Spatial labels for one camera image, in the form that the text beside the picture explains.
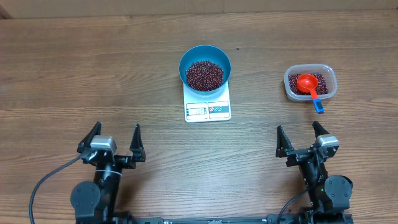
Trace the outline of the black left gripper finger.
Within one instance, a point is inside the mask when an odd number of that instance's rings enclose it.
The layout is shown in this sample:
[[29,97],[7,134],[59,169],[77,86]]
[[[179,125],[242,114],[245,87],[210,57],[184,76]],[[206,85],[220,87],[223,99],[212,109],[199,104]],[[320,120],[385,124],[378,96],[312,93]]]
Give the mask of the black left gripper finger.
[[101,122],[97,121],[91,131],[80,141],[77,147],[78,153],[83,153],[85,149],[90,148],[93,138],[101,134]]
[[136,124],[135,126],[129,150],[132,152],[132,158],[135,162],[146,161],[146,153],[142,144],[141,129],[139,124]]

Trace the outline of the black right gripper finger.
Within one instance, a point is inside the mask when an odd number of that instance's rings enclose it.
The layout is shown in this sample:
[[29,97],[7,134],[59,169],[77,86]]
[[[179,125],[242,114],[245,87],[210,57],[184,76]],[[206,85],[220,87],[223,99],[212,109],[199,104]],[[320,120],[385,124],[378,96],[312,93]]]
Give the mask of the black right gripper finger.
[[279,158],[288,157],[293,154],[294,147],[284,132],[282,126],[277,127],[277,147],[275,156]]
[[329,132],[318,122],[314,121],[312,123],[313,130],[315,132],[315,137],[323,136],[329,134]]

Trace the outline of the red measuring scoop blue handle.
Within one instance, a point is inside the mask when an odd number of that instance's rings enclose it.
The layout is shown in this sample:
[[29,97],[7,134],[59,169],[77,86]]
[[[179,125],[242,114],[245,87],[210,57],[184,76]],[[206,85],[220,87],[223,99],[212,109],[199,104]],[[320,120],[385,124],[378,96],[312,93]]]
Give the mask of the red measuring scoop blue handle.
[[309,73],[303,73],[298,76],[296,86],[301,92],[310,94],[315,111],[318,114],[324,113],[322,102],[316,92],[316,87],[318,86],[318,80],[316,77]]

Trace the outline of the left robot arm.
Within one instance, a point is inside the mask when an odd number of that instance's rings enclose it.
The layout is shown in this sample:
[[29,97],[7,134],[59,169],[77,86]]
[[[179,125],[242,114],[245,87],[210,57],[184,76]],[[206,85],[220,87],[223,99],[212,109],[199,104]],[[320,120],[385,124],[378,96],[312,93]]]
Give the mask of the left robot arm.
[[116,199],[124,169],[135,169],[138,162],[146,160],[141,129],[134,129],[129,150],[130,156],[116,154],[116,141],[101,134],[101,123],[80,141],[77,152],[84,164],[96,167],[92,181],[77,184],[71,192],[71,205],[77,223],[136,223],[130,212],[117,212]]

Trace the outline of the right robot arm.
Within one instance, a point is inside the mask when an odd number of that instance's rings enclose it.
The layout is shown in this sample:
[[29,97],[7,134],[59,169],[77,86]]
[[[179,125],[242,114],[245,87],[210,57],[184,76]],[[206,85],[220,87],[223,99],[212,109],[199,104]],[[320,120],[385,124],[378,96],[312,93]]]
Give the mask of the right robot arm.
[[[305,183],[305,190],[290,199],[276,215],[277,223],[353,223],[349,200],[353,193],[353,182],[343,175],[328,175],[327,159],[333,157],[340,144],[318,121],[312,123],[315,142],[306,149],[295,149],[282,126],[277,127],[275,156],[287,159],[286,166],[297,166]],[[301,196],[308,194],[311,206],[303,207],[297,214],[285,214],[287,207]]]

